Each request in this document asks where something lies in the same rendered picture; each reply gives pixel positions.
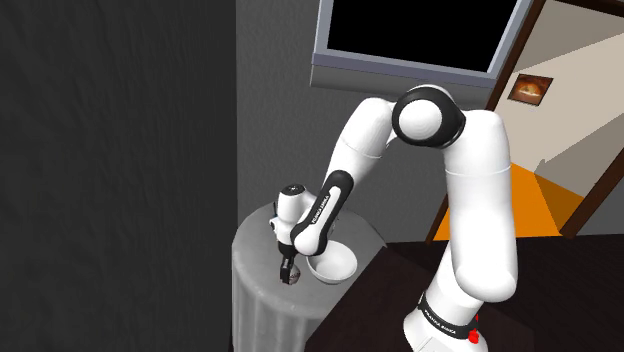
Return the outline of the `small orange wall picture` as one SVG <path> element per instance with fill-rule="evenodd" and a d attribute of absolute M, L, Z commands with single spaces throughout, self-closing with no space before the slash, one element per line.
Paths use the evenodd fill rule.
<path fill-rule="evenodd" d="M 539 106 L 553 82 L 553 78 L 530 74 L 519 74 L 508 99 L 532 106 Z"/>

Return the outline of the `grey framed window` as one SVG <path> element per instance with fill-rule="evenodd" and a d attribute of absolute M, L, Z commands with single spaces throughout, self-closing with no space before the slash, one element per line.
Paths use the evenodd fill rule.
<path fill-rule="evenodd" d="M 533 0 L 320 0 L 310 84 L 488 95 Z"/>

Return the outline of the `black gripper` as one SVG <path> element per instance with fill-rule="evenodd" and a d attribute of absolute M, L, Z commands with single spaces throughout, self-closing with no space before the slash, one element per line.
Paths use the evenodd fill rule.
<path fill-rule="evenodd" d="M 293 281 L 291 274 L 293 273 L 294 257 L 297 255 L 297 250 L 293 245 L 282 242 L 278 242 L 278 250 L 283 256 L 280 265 L 280 280 L 284 284 L 291 284 Z"/>

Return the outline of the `brown framed doorway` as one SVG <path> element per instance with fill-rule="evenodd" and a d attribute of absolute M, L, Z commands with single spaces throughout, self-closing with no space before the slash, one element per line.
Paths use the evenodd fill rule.
<path fill-rule="evenodd" d="M 539 106 L 519 74 L 553 78 Z M 533 0 L 487 103 L 505 121 L 519 237 L 575 237 L 624 177 L 624 1 Z"/>

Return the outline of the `dark robot stand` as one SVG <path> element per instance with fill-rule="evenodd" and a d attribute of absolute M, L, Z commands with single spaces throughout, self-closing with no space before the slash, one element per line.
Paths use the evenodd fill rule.
<path fill-rule="evenodd" d="M 445 245 L 382 248 L 308 339 L 305 352 L 411 352 L 404 317 Z M 515 295 L 479 312 L 490 352 L 624 352 L 624 235 L 520 238 Z"/>

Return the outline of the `white bowl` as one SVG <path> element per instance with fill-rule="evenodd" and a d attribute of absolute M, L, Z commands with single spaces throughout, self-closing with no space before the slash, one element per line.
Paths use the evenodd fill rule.
<path fill-rule="evenodd" d="M 358 260 L 355 253 L 343 243 L 329 240 L 322 254 L 306 258 L 308 268 L 319 281 L 336 285 L 352 277 Z"/>

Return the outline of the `round grey side table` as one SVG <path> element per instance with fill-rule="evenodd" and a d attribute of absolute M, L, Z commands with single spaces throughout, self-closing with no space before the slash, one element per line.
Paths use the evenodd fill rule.
<path fill-rule="evenodd" d="M 348 291 L 372 258 L 385 246 L 362 217 L 343 210 L 331 238 L 349 247 L 357 270 L 348 280 L 327 285 L 296 258 L 298 282 L 287 285 L 279 273 L 282 255 L 269 220 L 268 203 L 239 226 L 232 243 L 232 335 L 234 352 L 304 352 L 308 338 Z"/>

